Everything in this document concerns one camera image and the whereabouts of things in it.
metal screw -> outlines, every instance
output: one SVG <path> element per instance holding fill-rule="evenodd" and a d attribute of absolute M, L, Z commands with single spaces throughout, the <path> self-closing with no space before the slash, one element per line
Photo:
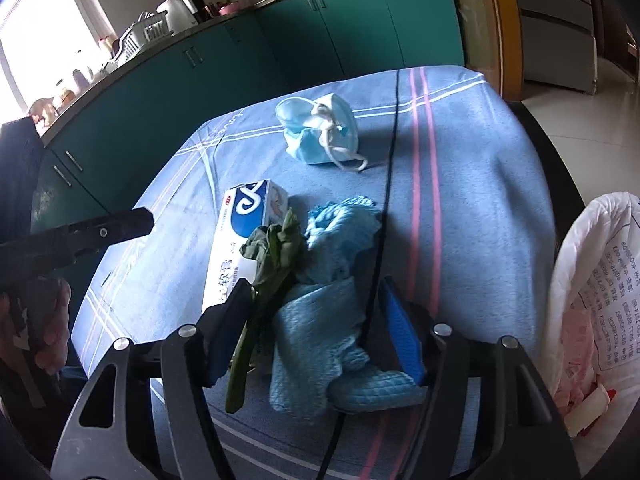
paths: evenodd
<path fill-rule="evenodd" d="M 193 325 L 182 325 L 179 329 L 178 329 L 178 335 L 180 337 L 191 337 L 193 334 L 196 333 L 196 327 Z"/>
<path fill-rule="evenodd" d="M 438 323 L 436 326 L 433 327 L 433 333 L 441 337 L 446 337 L 448 335 L 451 335 L 451 332 L 453 332 L 453 330 L 446 323 Z"/>
<path fill-rule="evenodd" d="M 512 335 L 506 335 L 502 339 L 500 339 L 500 341 L 502 343 L 502 346 L 504 346 L 505 348 L 510 348 L 512 350 L 514 348 L 517 348 L 519 345 L 518 340 Z"/>
<path fill-rule="evenodd" d="M 121 337 L 113 342 L 113 347 L 116 350 L 124 350 L 127 346 L 129 346 L 129 340 L 126 337 Z"/>

white floor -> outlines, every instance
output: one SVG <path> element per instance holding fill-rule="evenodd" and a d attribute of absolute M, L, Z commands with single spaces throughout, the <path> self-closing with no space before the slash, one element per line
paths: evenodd
<path fill-rule="evenodd" d="M 640 91 L 622 70 L 601 59 L 593 96 L 533 84 L 525 93 L 585 203 L 613 191 L 640 196 Z"/>

light blue surgical mask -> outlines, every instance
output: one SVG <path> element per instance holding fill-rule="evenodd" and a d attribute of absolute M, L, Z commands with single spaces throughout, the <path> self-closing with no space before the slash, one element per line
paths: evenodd
<path fill-rule="evenodd" d="M 284 126 L 287 153 L 305 164 L 332 162 L 345 171 L 362 171 L 367 159 L 358 154 L 358 128 L 351 107 L 336 94 L 311 101 L 289 97 L 278 103 L 276 116 Z M 357 168 L 342 162 L 360 160 Z"/>

dish drying rack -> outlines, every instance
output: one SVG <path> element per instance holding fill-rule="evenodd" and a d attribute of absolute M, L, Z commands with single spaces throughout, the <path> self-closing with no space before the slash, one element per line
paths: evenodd
<path fill-rule="evenodd" d="M 137 23 L 133 23 L 122 35 L 120 50 L 114 59 L 118 66 L 125 64 L 151 43 L 171 35 L 166 14 L 166 10 L 157 14 L 146 11 L 140 14 Z"/>

white elastic strap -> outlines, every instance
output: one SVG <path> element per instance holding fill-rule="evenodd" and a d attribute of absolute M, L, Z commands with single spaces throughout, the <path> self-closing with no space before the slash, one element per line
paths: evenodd
<path fill-rule="evenodd" d="M 334 163 L 343 171 L 353 171 L 354 173 L 359 173 L 369 165 L 369 161 L 365 156 L 362 156 L 359 153 L 353 153 L 351 150 L 348 150 L 347 148 L 343 148 L 341 146 L 332 146 L 332 140 L 334 140 L 334 130 L 337 128 L 337 125 L 335 124 L 334 115 L 326 105 L 316 103 L 311 113 L 313 115 L 322 117 L 329 123 L 327 127 L 320 129 L 320 137 L 318 138 L 318 143 L 324 148 L 326 155 L 329 157 L 329 160 L 331 160 L 332 163 Z M 362 163 L 357 168 L 345 166 L 335 158 L 334 152 L 342 153 L 348 158 L 361 160 Z"/>

